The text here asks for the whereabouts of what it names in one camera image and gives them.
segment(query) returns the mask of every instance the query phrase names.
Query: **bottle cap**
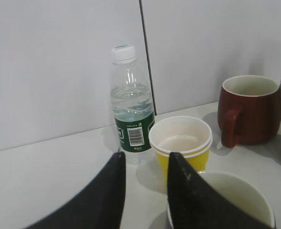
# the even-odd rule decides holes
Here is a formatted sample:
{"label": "bottle cap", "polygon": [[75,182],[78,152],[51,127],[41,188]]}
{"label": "bottle cap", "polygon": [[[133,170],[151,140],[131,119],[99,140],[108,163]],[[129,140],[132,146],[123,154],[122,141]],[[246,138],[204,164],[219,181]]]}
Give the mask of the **bottle cap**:
{"label": "bottle cap", "polygon": [[111,50],[114,63],[131,63],[136,61],[135,47],[133,45],[122,45]]}

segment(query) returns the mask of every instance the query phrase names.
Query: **mug handle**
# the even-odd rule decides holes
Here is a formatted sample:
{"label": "mug handle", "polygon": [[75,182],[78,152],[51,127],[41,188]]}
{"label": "mug handle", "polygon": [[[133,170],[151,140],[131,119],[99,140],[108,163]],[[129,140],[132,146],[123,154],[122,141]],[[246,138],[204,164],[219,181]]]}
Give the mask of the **mug handle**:
{"label": "mug handle", "polygon": [[242,113],[242,107],[233,107],[225,114],[225,119],[222,127],[221,142],[227,148],[233,148],[238,144],[240,136],[235,133],[235,126],[238,117]]}

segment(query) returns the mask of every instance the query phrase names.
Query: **cup rim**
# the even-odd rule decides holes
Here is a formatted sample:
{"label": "cup rim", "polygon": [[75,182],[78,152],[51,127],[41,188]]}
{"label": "cup rim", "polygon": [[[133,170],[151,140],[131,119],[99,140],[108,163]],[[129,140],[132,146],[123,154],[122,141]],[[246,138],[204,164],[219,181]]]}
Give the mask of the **cup rim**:
{"label": "cup rim", "polygon": [[[274,216],[274,212],[271,208],[271,205],[270,203],[268,202],[267,198],[265,197],[265,195],[258,189],[256,188],[254,185],[252,185],[248,180],[236,175],[236,174],[233,174],[233,173],[229,173],[229,172],[225,172],[225,171],[219,171],[219,170],[205,170],[205,171],[199,171],[198,172],[199,174],[204,174],[204,173],[211,173],[211,174],[224,174],[224,175],[228,175],[228,176],[231,176],[231,177],[235,177],[241,181],[244,181],[247,185],[251,186],[255,191],[257,191],[261,197],[263,198],[265,204],[268,206],[268,210],[269,210],[269,213],[270,213],[270,227],[272,228],[275,228],[276,226],[276,223],[275,223],[275,216]],[[169,220],[169,223],[171,225],[171,228],[173,228],[173,223],[172,223],[172,219],[171,219],[171,213],[170,213],[170,207],[169,207],[169,203],[167,204],[167,216],[168,216],[168,220]]]}
{"label": "cup rim", "polygon": [[199,118],[196,118],[196,117],[192,117],[192,116],[186,116],[186,115],[179,115],[179,116],[172,116],[172,117],[168,117],[168,118],[165,118],[163,120],[160,120],[159,122],[157,122],[155,125],[153,125],[153,127],[150,129],[149,131],[149,143],[151,144],[151,146],[155,149],[158,149],[159,151],[162,151],[162,152],[166,152],[168,154],[170,154],[172,151],[171,150],[168,150],[168,149],[163,149],[159,146],[157,146],[153,141],[152,141],[152,129],[156,128],[157,126],[161,125],[161,123],[163,122],[166,122],[168,121],[169,119],[174,119],[174,118],[189,118],[189,119],[193,119],[193,120],[197,120],[201,123],[203,123],[209,130],[209,138],[205,141],[205,143],[203,143],[202,145],[198,146],[197,148],[194,148],[194,149],[190,149],[190,150],[185,150],[185,151],[181,151],[180,153],[181,154],[190,154],[190,153],[193,153],[195,151],[199,151],[203,148],[205,148],[206,145],[209,144],[209,142],[212,140],[212,130],[211,130],[211,127],[206,123],[204,122],[203,120],[199,119]]}
{"label": "cup rim", "polygon": [[[276,89],[271,92],[271,93],[267,93],[267,94],[261,94],[261,95],[243,95],[243,94],[238,94],[238,93],[234,93],[234,92],[231,92],[229,90],[227,90],[225,88],[225,84],[227,81],[230,81],[232,79],[235,79],[235,78],[242,78],[242,77],[247,77],[247,76],[251,76],[251,77],[254,77],[254,78],[263,78],[265,80],[268,80],[270,82],[273,82],[275,85],[276,85]],[[274,94],[275,92],[278,91],[279,89],[279,85],[272,79],[268,78],[268,77],[265,77],[265,76],[260,76],[260,75],[237,75],[237,76],[234,76],[234,77],[231,77],[231,78],[228,78],[227,80],[225,80],[223,83],[222,83],[222,88],[227,91],[228,93],[231,93],[231,94],[234,94],[234,95],[238,95],[238,96],[243,96],[243,97],[263,97],[263,96],[267,96],[267,95],[270,95],[270,94]]]}
{"label": "cup rim", "polygon": [[[191,154],[191,155],[186,155],[186,156],[185,156],[182,152],[179,152],[179,153],[181,153],[184,158],[196,157],[196,156],[199,156],[199,155],[205,153],[207,150],[209,150],[209,148],[210,148],[211,145],[212,145],[212,142],[213,142],[213,139],[211,138],[211,141],[210,141],[200,152],[198,152],[198,153]],[[166,157],[169,157],[169,156],[170,156],[170,154],[163,153],[163,152],[161,152],[159,149],[157,149],[157,148],[155,148],[155,147],[153,147],[153,149],[155,149],[155,152],[156,152],[156,153],[158,153],[158,154],[160,154],[160,155],[162,155],[162,156],[166,156]]]}

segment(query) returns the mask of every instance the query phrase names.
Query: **paper cup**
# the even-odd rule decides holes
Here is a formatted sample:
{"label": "paper cup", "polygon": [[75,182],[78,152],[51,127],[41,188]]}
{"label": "paper cup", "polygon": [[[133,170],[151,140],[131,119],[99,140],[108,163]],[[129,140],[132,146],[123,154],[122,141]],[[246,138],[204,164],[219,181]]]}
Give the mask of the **paper cup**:
{"label": "paper cup", "polygon": [[179,152],[196,170],[205,170],[212,144],[209,125],[195,117],[174,116],[155,124],[149,131],[149,142],[156,152],[167,183],[169,154]]}
{"label": "paper cup", "polygon": [[[212,139],[208,145],[201,151],[191,155],[183,155],[187,162],[196,170],[203,171],[205,170],[206,163],[209,157],[209,148],[212,144]],[[169,163],[169,154],[160,152],[158,149],[155,149],[156,158],[161,166],[165,183],[167,183],[167,174],[168,174],[168,163]]]}
{"label": "paper cup", "polygon": [[149,131],[151,146],[160,152],[191,155],[200,152],[212,139],[209,125],[195,117],[174,116],[156,123]]}
{"label": "paper cup", "polygon": [[[237,175],[221,171],[205,171],[199,174],[229,202],[258,221],[275,228],[275,217],[268,200],[250,182]],[[167,213],[173,228],[169,207]]]}

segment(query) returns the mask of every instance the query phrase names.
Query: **white table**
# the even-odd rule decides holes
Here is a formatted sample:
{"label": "white table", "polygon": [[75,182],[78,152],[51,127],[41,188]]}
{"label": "white table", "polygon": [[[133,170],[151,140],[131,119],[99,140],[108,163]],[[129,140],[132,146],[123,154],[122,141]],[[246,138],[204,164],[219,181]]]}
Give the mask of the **white table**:
{"label": "white table", "polygon": [[[214,142],[207,170],[223,170],[249,180],[268,198],[281,229],[281,127],[260,146],[217,150],[220,140],[217,103],[175,111],[202,118]],[[118,149],[117,132],[109,126],[50,141],[0,151],[0,229],[21,229],[51,213],[76,195]],[[127,165],[126,201],[121,229],[168,229],[167,196],[155,160]]]}

